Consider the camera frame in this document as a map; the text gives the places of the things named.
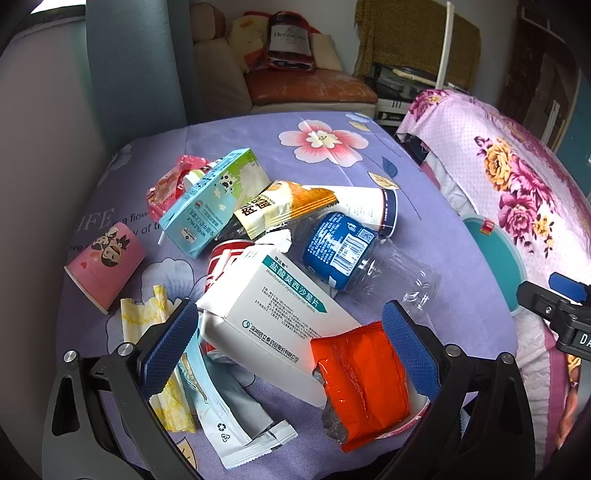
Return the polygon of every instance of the bread wrapper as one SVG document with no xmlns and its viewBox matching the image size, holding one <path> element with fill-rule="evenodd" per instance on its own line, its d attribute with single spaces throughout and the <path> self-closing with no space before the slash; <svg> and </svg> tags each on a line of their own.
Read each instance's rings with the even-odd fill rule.
<svg viewBox="0 0 591 480">
<path fill-rule="evenodd" d="M 290 220 L 339 201 L 332 190 L 304 187 L 286 180 L 273 182 L 252 201 L 234 212 L 251 239 Z"/>
</svg>

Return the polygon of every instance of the hennessy bag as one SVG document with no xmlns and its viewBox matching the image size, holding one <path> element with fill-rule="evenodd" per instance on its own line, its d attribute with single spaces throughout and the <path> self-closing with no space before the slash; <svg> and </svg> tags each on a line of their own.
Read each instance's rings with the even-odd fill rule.
<svg viewBox="0 0 591 480">
<path fill-rule="evenodd" d="M 267 66 L 278 70 L 314 70 L 310 26 L 304 17 L 282 10 L 269 19 Z"/>
</svg>

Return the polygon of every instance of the screw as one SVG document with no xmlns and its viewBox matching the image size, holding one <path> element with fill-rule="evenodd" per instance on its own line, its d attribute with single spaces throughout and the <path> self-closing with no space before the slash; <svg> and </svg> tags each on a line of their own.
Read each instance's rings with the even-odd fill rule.
<svg viewBox="0 0 591 480">
<path fill-rule="evenodd" d="M 457 345 L 450 343 L 445 347 L 445 353 L 447 353 L 449 356 L 460 356 L 462 349 Z"/>
<path fill-rule="evenodd" d="M 503 363 L 507 365 L 511 365 L 515 361 L 513 355 L 511 355 L 510 353 L 503 353 L 501 355 L 501 360 L 503 360 Z"/>
<path fill-rule="evenodd" d="M 77 355 L 76 352 L 74 350 L 68 350 L 65 354 L 64 354 L 64 362 L 66 362 L 67 364 L 69 364 L 71 361 L 74 361 L 76 359 Z"/>
<path fill-rule="evenodd" d="M 121 345 L 119 345 L 117 347 L 117 353 L 120 354 L 120 356 L 127 356 L 133 351 L 134 351 L 134 344 L 133 343 L 122 343 Z"/>
</svg>

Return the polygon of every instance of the white plastic packet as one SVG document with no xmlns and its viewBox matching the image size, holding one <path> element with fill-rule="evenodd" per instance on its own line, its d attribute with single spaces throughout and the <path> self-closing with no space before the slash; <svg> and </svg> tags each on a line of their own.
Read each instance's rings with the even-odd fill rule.
<svg viewBox="0 0 591 480">
<path fill-rule="evenodd" d="M 202 354 L 198 332 L 178 365 L 187 398 L 224 467 L 250 462 L 296 438 L 297 432 L 286 420 L 273 422 L 227 365 Z"/>
</svg>

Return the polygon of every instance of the blue bottle label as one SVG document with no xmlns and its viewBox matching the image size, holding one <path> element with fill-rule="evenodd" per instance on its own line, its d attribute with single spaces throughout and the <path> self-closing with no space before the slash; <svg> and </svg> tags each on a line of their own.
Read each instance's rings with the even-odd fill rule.
<svg viewBox="0 0 591 480">
<path fill-rule="evenodd" d="M 343 290 L 377 236 L 351 217 L 330 213 L 312 234 L 302 262 L 331 287 Z"/>
</svg>

